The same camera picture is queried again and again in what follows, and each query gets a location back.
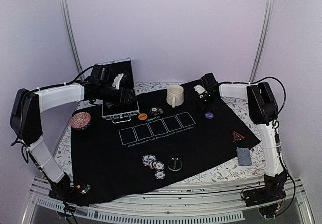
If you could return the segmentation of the purple small blind button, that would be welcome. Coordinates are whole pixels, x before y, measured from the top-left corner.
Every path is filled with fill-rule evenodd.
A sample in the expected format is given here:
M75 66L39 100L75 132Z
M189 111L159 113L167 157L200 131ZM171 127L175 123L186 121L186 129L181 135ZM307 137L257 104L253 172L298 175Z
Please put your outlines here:
M213 113L211 113L211 112L206 112L205 113L205 118L207 118L207 119L213 119L213 117L214 117Z

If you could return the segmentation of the aluminium poker chip case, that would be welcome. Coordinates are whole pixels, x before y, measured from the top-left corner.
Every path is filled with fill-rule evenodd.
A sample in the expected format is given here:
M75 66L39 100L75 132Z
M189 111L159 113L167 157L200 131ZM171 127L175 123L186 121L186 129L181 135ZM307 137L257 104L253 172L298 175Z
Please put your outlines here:
M101 62L98 65L109 70L109 75L106 77L107 85L109 87L112 87L115 76L123 73L124 76L121 80L120 87L132 89L135 93L131 58L110 60ZM132 116L137 115L138 113L139 104L137 100L128 105L114 105L102 100L102 119L110 120L114 124L131 121Z

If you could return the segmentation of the orange big blind button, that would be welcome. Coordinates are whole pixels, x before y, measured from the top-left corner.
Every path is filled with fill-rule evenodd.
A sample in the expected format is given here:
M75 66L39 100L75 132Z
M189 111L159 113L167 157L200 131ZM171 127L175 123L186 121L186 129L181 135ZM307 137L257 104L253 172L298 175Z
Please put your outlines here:
M138 119L139 119L140 121L145 121L145 120L147 120L147 119L148 119L148 115L147 115L146 113L140 113L140 114L138 115Z

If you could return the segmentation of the red brown chip stack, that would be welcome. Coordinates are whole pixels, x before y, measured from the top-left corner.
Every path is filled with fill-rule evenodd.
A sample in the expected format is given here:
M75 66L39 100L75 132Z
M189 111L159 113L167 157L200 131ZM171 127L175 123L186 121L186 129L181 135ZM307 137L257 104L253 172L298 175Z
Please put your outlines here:
M158 116L158 115L162 115L163 114L163 111L160 107L152 107L150 109L150 113L154 116Z

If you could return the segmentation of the poker chip stack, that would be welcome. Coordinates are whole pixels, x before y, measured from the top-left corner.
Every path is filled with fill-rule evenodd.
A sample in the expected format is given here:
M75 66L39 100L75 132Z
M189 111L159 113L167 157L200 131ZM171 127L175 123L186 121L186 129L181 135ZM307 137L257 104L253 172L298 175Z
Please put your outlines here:
M144 166L146 167L150 167L150 168L154 168L153 167L153 163L157 160L156 156L155 155L152 155L152 154L146 154L146 155L143 155L142 157L142 163Z

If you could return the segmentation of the clear black dealer button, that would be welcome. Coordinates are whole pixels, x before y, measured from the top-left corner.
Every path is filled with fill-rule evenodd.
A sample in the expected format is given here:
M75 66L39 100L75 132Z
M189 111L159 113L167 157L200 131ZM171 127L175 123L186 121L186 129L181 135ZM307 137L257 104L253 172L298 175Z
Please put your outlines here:
M168 160L167 167L171 171L179 171L182 168L182 161L177 157L173 157Z

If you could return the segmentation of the blue white chip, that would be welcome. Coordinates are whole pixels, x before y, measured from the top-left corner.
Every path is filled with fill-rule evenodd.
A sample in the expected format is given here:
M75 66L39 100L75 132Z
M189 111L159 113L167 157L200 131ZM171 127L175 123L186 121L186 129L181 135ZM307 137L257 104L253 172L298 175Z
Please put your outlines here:
M156 171L154 176L155 176L156 179L161 180L161 179L163 179L165 177L165 175L166 174L165 174L164 171L158 170L158 171Z
M154 161L152 162L152 167L156 170L163 170L164 169L164 164L161 161Z

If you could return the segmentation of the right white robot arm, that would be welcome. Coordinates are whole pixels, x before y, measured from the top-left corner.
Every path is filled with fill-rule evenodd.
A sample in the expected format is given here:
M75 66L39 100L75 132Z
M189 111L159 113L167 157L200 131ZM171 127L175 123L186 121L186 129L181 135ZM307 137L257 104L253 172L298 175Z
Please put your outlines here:
M248 103L250 120L256 126L265 156L264 187L245 188L241 197L246 206L254 206L271 201L284 200L284 184L288 171L285 167L281 141L278 133L277 105L268 82L261 79L251 82L218 82L212 73L205 74L201 83L193 87L197 96L194 98L201 109L214 104L222 97L245 99Z

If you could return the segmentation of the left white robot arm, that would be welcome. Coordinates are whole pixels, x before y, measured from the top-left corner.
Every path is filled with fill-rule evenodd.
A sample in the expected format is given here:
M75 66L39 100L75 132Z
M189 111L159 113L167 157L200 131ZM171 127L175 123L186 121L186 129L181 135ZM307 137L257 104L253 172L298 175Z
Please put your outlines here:
M130 121L139 112L131 60L94 64L64 83L21 88L10 115L10 127L16 135L11 145L21 145L25 160L32 160L48 179L51 194L64 201L85 194L89 186L71 187L69 175L45 143L43 122L46 112L80 102L100 106L102 118L114 124Z

